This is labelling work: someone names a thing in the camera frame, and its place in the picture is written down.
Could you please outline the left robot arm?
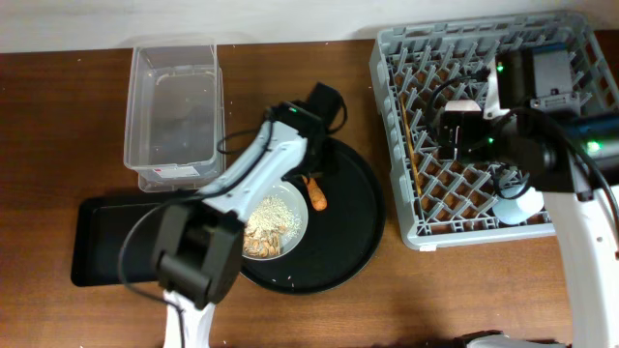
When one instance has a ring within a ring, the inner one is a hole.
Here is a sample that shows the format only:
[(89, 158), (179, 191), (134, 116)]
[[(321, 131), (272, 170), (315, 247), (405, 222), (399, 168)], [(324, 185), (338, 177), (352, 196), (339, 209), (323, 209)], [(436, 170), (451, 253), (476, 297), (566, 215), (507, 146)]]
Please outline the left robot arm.
[(328, 142), (345, 109), (341, 94), (323, 83), (303, 101), (268, 108), (254, 141), (217, 180), (161, 204), (151, 265), (167, 309), (164, 346), (208, 346), (216, 305), (241, 271), (252, 212), (282, 180), (333, 170)]

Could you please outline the blue plastic cup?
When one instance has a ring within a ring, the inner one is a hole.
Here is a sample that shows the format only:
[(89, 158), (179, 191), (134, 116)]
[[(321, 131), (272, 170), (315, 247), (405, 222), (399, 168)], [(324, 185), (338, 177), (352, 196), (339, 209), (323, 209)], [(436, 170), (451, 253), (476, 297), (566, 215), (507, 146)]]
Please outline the blue plastic cup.
[(529, 188), (520, 198), (511, 199), (511, 196), (516, 195), (523, 188), (524, 185), (519, 185), (505, 188), (502, 191), (507, 199), (498, 198), (496, 204), (492, 207), (493, 214), (500, 222), (508, 225), (520, 224), (544, 207), (543, 194), (534, 188)]

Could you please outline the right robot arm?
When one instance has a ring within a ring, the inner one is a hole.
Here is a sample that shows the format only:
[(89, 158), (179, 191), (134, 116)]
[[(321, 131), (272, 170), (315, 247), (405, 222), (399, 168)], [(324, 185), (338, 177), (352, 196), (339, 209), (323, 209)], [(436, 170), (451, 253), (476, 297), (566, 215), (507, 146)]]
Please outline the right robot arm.
[(502, 116), (451, 101), (425, 122), (443, 160), (500, 162), (543, 196), (563, 262), (574, 347), (618, 344), (618, 114), (581, 115), (562, 43), (498, 54), (470, 80), (495, 80)]

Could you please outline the wooden chopstick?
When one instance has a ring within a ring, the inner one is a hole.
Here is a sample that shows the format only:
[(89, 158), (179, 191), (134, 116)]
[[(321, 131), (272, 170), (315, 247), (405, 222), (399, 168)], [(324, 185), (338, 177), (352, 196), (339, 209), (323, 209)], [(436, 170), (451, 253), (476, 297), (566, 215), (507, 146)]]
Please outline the wooden chopstick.
[(413, 147), (411, 129), (408, 124), (408, 114), (407, 114), (407, 109), (405, 105), (405, 97), (403, 94), (400, 94), (399, 96), (399, 105), (400, 105), (400, 110), (402, 114), (401, 115), (402, 122), (404, 125), (405, 141), (406, 141), (406, 146), (407, 146), (407, 150), (409, 154), (409, 161), (410, 161), (411, 169), (413, 172), (414, 187), (417, 192), (417, 196), (421, 199), (423, 198), (423, 193), (422, 193), (422, 188), (420, 186), (419, 172), (418, 172), (418, 168), (416, 165), (416, 154), (415, 154), (414, 147)]

